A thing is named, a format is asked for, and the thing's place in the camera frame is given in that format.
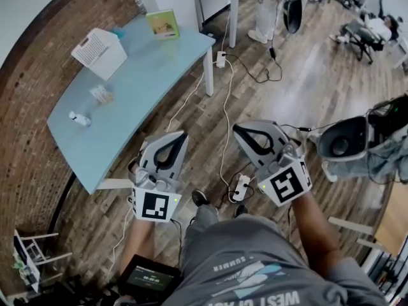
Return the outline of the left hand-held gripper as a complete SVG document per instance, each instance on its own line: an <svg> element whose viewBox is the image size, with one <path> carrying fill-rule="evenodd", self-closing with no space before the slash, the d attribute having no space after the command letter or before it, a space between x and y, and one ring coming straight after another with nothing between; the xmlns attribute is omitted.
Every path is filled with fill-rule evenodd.
<svg viewBox="0 0 408 306"><path fill-rule="evenodd" d="M131 205L138 220L169 222L181 200L177 180L189 142L184 131L148 136L131 188ZM164 161L159 156L168 151Z"/></svg>

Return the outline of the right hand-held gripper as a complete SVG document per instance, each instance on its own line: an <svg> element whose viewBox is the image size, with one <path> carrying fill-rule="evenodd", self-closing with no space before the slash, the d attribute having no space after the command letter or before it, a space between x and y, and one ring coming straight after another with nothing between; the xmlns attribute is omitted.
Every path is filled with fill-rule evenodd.
<svg viewBox="0 0 408 306"><path fill-rule="evenodd" d="M266 138L262 147L252 136ZM258 169L259 190L281 207L312 189L305 157L295 143L271 120L251 120L233 125L233 134L241 149ZM275 148L282 146L275 155Z"/></svg>

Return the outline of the white perforated plastic basket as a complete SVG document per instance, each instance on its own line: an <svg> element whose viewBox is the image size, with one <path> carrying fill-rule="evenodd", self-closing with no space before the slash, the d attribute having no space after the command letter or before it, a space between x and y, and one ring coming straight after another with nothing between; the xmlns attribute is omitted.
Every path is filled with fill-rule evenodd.
<svg viewBox="0 0 408 306"><path fill-rule="evenodd" d="M104 81L108 81L128 58L118 36L99 28L91 30L71 55Z"/></svg>

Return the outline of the person's left forearm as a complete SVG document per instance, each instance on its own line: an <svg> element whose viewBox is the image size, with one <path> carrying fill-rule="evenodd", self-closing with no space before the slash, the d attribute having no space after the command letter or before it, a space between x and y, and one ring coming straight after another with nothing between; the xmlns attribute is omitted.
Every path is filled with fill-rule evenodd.
<svg viewBox="0 0 408 306"><path fill-rule="evenodd" d="M119 274L122 275L135 254L147 259L154 259L154 253L155 223L134 219L122 251Z"/></svg>

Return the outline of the person's right forearm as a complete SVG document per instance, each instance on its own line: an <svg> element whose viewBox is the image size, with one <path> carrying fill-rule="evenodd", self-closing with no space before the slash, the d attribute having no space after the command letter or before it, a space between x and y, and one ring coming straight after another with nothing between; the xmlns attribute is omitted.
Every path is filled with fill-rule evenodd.
<svg viewBox="0 0 408 306"><path fill-rule="evenodd" d="M343 259L338 234L312 193L307 192L295 199L292 208L309 266L324 276Z"/></svg>

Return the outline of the person's dark left shoe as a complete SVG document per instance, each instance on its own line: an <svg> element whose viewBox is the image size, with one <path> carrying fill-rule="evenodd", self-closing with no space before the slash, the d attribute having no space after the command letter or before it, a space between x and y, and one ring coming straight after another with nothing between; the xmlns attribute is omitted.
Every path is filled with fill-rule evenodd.
<svg viewBox="0 0 408 306"><path fill-rule="evenodd" d="M192 198L193 203L197 207L210 204L210 202L207 200L207 197L205 196L205 194L202 191L200 191L199 189L194 189L191 192L191 198Z"/></svg>

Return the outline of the person's grey trousers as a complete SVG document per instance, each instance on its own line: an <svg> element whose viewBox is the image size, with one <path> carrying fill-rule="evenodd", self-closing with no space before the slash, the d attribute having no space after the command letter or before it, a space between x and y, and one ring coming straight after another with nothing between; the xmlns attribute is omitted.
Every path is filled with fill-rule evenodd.
<svg viewBox="0 0 408 306"><path fill-rule="evenodd" d="M216 207L212 204L202 205L198 207L194 221L186 229L186 238L198 236L218 222L219 216Z"/></svg>

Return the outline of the grey office chair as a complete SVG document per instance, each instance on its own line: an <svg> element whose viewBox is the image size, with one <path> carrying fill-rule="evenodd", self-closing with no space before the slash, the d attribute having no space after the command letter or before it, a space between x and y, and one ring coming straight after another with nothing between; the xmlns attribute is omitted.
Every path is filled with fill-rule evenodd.
<svg viewBox="0 0 408 306"><path fill-rule="evenodd" d="M325 129L317 140L317 154L329 161L352 161L365 155L368 146L365 116L342 120Z"/></svg>

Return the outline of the white spray bottle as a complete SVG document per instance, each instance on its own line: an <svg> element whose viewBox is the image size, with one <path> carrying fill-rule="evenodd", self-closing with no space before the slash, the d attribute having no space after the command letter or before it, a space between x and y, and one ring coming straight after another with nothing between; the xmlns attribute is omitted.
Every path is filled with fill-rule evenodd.
<svg viewBox="0 0 408 306"><path fill-rule="evenodd" d="M83 126L83 127L89 127L91 125L91 120L90 118L81 115L79 113L75 113L75 112L70 112L69 113L69 118L71 120L73 120L74 122L76 122L77 124Z"/></svg>

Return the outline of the person's grey printed t-shirt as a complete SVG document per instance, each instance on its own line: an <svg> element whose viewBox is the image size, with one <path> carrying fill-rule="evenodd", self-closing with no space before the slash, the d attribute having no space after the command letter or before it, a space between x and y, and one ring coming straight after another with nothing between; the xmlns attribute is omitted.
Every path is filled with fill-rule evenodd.
<svg viewBox="0 0 408 306"><path fill-rule="evenodd" d="M163 306L387 306L354 259L319 275L274 222L253 215L199 233L186 248L182 271Z"/></svg>

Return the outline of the green book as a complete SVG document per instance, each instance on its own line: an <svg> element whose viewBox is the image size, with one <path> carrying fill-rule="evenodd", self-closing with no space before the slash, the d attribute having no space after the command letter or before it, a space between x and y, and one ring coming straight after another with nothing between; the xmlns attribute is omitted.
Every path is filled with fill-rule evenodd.
<svg viewBox="0 0 408 306"><path fill-rule="evenodd" d="M179 27L172 9L147 13L146 20L158 40L179 38Z"/></svg>

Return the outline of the black office chair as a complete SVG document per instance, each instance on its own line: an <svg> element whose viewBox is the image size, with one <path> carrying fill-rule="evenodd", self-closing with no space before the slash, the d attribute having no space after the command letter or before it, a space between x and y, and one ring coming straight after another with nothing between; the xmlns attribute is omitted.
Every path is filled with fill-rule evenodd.
<svg viewBox="0 0 408 306"><path fill-rule="evenodd" d="M284 24L289 33L296 33L302 23L302 0L285 0L283 6Z"/></svg>

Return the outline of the dark swivel chair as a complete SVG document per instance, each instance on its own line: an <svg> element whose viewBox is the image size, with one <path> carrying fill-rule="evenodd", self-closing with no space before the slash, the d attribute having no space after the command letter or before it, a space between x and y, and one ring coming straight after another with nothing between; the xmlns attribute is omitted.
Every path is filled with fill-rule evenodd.
<svg viewBox="0 0 408 306"><path fill-rule="evenodd" d="M362 61L363 56L366 55L369 65L373 63L371 51L381 52L385 44L385 41L379 35L369 29L362 29L359 33L351 33L349 42L360 49L360 53L357 55L358 60Z"/></svg>

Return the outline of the wooden table with white legs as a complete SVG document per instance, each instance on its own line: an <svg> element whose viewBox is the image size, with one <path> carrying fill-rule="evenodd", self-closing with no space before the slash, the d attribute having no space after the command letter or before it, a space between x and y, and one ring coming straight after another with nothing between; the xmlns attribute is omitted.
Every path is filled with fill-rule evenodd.
<svg viewBox="0 0 408 306"><path fill-rule="evenodd" d="M336 217L330 217L329 222L374 238L374 242L358 238L357 243L371 249L387 252L395 258L404 249L405 241L408 238L408 184L393 184L385 209L378 224L374 227Z"/></svg>

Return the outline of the white shelf rack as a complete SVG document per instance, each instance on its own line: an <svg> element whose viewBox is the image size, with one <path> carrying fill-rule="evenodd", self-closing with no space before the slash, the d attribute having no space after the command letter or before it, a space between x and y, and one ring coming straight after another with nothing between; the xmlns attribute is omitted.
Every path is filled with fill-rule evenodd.
<svg viewBox="0 0 408 306"><path fill-rule="evenodd" d="M40 291L41 279L40 267L49 263L68 258L73 253L67 252L57 256L46 256L38 242L45 242L46 239L59 236L59 233L49 233L23 237L17 229L13 234L13 257L15 268L26 285L33 289L35 293Z"/></svg>

